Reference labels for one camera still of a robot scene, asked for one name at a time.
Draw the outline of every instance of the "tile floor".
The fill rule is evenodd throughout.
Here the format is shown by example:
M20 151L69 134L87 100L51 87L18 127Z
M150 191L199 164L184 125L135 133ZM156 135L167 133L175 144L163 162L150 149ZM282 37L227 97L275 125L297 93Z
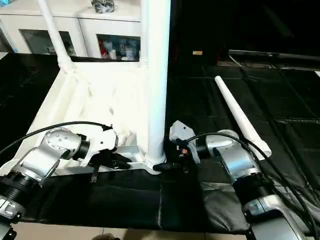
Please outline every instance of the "tile floor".
M7 52L0 52L0 59L2 59L7 54L8 54Z
M15 240L92 240L111 233L121 240L245 240L242 235L223 235L193 232L151 231L140 229L102 228L84 226L45 225L20 222L13 225Z

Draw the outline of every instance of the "black tablecloth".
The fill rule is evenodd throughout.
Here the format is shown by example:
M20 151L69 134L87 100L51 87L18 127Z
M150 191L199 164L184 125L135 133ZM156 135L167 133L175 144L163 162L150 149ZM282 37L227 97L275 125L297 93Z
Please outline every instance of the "black tablecloth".
M75 58L75 61L96 59ZM25 134L58 71L48 55L8 54L0 60L0 148ZM272 160L308 200L317 199L301 174L320 176L320 78L314 72L172 65L168 71L166 138L176 120L197 134L233 129L240 133L214 77L220 75L260 136ZM15 153L1 156L1 164ZM166 142L168 161L172 150ZM262 162L270 176L271 168ZM243 233L248 225L218 162L205 159L189 174L150 175L144 170L51 177L23 220L45 224L139 228L185 232Z

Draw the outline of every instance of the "white cone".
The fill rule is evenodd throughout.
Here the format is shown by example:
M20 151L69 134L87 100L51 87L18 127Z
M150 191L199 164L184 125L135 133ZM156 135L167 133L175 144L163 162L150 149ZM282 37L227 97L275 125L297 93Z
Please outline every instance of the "white cone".
M237 124L239 125L239 128L241 129L241 132L243 136L253 142L255 145L258 146L268 157L271 156L271 150L268 146L268 144L263 141L258 133L256 132L255 128L252 126L251 122L247 118L244 111L242 111L241 107L235 100L234 96L229 91L228 87L226 86L225 82L222 80L220 76L216 76L214 78L216 84L218 85L220 92L223 95L224 100L228 104L228 107L230 111L232 112L232 115L234 119L236 120ZM251 145L249 145L250 148L253 150L253 152L256 154L259 160L263 160L264 157Z

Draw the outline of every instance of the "white pole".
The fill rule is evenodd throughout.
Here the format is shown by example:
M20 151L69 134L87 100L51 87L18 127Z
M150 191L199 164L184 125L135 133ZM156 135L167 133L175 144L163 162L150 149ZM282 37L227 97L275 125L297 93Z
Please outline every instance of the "white pole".
M75 66L67 54L64 43L54 22L54 18L49 9L46 0L37 0L44 17L45 23L48 27L48 32L58 58L59 67L66 73L73 72Z
M166 160L165 135L167 72L171 0L148 1L148 149L145 156L151 165Z
M148 2L149 0L140 1L140 22L141 22L141 48L140 63L148 63Z
M271 156L271 150L268 144L263 141L258 133L256 132L255 128L252 126L251 122L247 118L244 111L242 111L241 107L237 103L236 99L229 91L228 87L226 86L225 82L222 80L220 76L216 76L214 78L217 86L219 87L220 92L224 100L226 101L236 123L238 124L243 136L256 144L268 157ZM251 145L249 145L253 152L257 155L260 160L263 160L264 157Z

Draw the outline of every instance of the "dark background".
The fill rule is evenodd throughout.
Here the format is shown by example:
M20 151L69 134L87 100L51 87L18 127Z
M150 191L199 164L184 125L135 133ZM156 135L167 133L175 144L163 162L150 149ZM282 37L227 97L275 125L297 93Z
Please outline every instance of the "dark background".
M215 64L229 49L320 56L319 7L310 0L172 0L172 60Z

